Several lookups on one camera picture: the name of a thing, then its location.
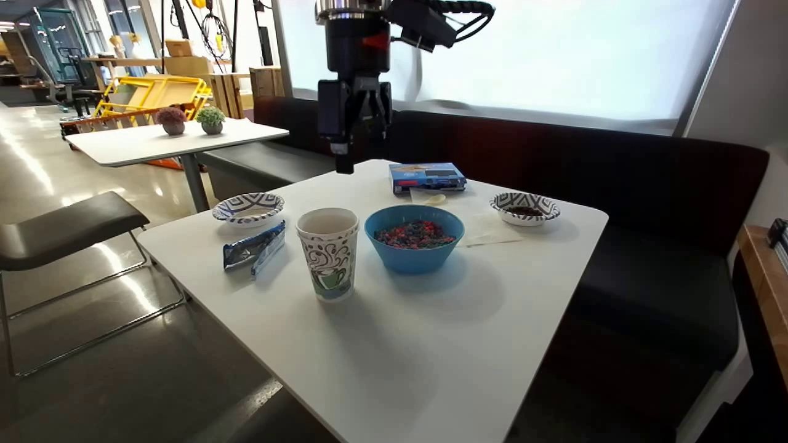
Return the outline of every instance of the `blue bowl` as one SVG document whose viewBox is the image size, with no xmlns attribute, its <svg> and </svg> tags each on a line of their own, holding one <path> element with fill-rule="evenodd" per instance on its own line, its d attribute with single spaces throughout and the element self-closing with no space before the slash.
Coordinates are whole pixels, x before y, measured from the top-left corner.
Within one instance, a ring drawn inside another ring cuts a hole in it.
<svg viewBox="0 0 788 443">
<path fill-rule="evenodd" d="M 405 247 L 390 247 L 377 238 L 380 232 L 390 232 L 390 228 L 405 226 L 409 222 L 433 222 L 454 241 L 441 243 L 441 247 L 432 247 L 432 249 L 405 249 Z M 386 207 L 386 209 L 375 212 L 365 222 L 365 232 L 368 232 L 375 250 L 380 254 L 380 258 L 384 260 L 384 265 L 391 273 L 416 276 L 416 273 L 439 270 L 446 263 L 446 258 L 450 255 L 454 247 L 459 247 L 459 241 L 464 238 L 465 226 L 450 212 L 443 212 L 437 207 L 402 204 L 402 207 Z"/>
</svg>

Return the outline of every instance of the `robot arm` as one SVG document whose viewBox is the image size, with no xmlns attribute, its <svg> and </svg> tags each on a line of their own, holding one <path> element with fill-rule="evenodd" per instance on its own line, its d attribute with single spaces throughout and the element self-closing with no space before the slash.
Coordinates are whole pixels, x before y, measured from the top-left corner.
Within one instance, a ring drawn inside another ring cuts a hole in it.
<svg viewBox="0 0 788 443">
<path fill-rule="evenodd" d="M 449 13 L 474 13 L 464 26 L 446 21 Z M 337 79 L 317 83 L 317 132 L 331 143 L 337 172 L 353 172 L 353 138 L 358 130 L 386 138 L 391 124 L 391 85 L 380 82 L 390 72 L 390 25 L 425 51 L 454 47 L 494 20 L 489 3 L 443 0 L 317 0 L 316 15 L 325 25 L 327 68 Z"/>
</svg>

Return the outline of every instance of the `ceiling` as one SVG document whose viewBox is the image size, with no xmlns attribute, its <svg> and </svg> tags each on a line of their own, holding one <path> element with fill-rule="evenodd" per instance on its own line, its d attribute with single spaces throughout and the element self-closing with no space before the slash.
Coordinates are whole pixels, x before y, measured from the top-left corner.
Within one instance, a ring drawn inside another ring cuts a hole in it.
<svg viewBox="0 0 788 443">
<path fill-rule="evenodd" d="M 0 0 L 0 21 L 12 21 L 28 15 L 33 8 L 48 4 L 52 0 Z"/>
</svg>

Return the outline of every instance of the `table leg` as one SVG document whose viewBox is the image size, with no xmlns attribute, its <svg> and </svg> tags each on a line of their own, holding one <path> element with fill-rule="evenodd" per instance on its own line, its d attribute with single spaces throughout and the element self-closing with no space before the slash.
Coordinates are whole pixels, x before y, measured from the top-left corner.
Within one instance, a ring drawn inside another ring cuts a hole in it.
<svg viewBox="0 0 788 443">
<path fill-rule="evenodd" d="M 208 209 L 208 197 L 204 197 L 198 157 L 192 152 L 181 156 L 181 165 L 183 165 L 183 172 L 187 174 L 189 193 L 192 193 L 192 200 L 194 200 L 194 209 L 204 212 Z"/>
</svg>

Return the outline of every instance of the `metal frame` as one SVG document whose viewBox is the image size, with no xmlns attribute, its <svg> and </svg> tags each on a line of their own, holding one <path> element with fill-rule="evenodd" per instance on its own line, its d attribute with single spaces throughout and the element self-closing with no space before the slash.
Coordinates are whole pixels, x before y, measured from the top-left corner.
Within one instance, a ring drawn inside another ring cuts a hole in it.
<svg viewBox="0 0 788 443">
<path fill-rule="evenodd" d="M 172 281 L 175 291 L 181 293 L 178 301 L 172 301 L 172 303 L 167 303 L 167 306 L 164 306 L 164 307 L 157 307 L 157 309 L 154 309 L 154 312 L 145 312 L 145 316 L 141 316 L 141 317 L 133 317 L 133 321 L 118 324 L 117 329 L 101 333 L 101 334 L 97 334 L 97 338 L 91 338 L 91 340 L 86 340 L 86 343 L 82 343 L 82 344 L 74 344 L 74 346 L 70 346 L 70 350 L 49 356 L 48 362 L 33 367 L 33 369 L 17 369 L 17 365 L 15 365 L 15 350 L 12 350 L 12 338 L 10 338 L 10 322 L 12 322 L 15 317 L 29 316 L 29 312 L 34 312 L 34 309 L 40 309 L 40 307 L 48 307 L 48 306 L 52 306 L 52 303 L 59 303 L 59 301 L 71 297 L 71 296 L 76 296 L 76 293 L 85 293 L 85 291 L 90 291 L 90 287 L 103 286 L 103 282 L 117 281 L 117 277 L 122 277 L 122 276 L 128 276 L 128 273 L 133 273 L 133 270 L 154 268 L 150 255 L 148 255 L 145 249 L 139 243 L 139 238 L 133 237 L 133 232 L 128 232 L 128 237 L 132 237 L 132 241 L 136 243 L 136 249 L 139 249 L 141 255 L 143 255 L 141 263 L 136 263 L 136 265 L 132 265 L 132 268 L 124 268 L 124 270 L 118 270 L 118 273 L 103 276 L 103 277 L 100 277 L 100 281 L 91 281 L 91 282 L 86 282 L 86 286 L 71 287 L 71 291 L 66 291 L 66 293 L 59 293 L 59 296 L 54 296 L 54 297 L 48 297 L 48 301 L 38 303 L 38 306 L 29 306 L 29 307 L 17 309 L 17 312 L 8 312 L 6 286 L 4 286 L 4 273 L 0 273 L 0 316 L 4 316 L 4 329 L 6 329 L 6 353 L 8 353 L 8 369 L 12 372 L 15 380 L 28 380 L 28 376 L 33 376 L 33 375 L 40 375 L 40 372 L 44 372 L 44 369 L 49 369 L 49 367 L 54 367 L 54 365 L 59 365 L 59 362 L 80 354 L 80 353 L 86 353 L 86 350 L 91 350 L 91 346 L 97 346 L 97 344 L 101 344 L 101 343 L 107 343 L 107 340 L 111 340 L 111 338 L 118 338 L 118 334 L 124 334 L 124 333 L 128 333 L 128 329 L 133 329 L 133 328 L 139 328 L 139 324 L 143 324 L 143 322 L 148 322 L 148 321 L 155 321 L 155 317 L 160 317 L 160 316 L 166 316 L 166 312 L 171 312 L 171 309 L 175 309 L 175 307 L 181 307 L 181 306 L 187 303 L 187 296 L 185 296 L 185 291 L 181 287 L 181 282 L 172 281 L 171 273 L 166 273 L 166 276 Z"/>
</svg>

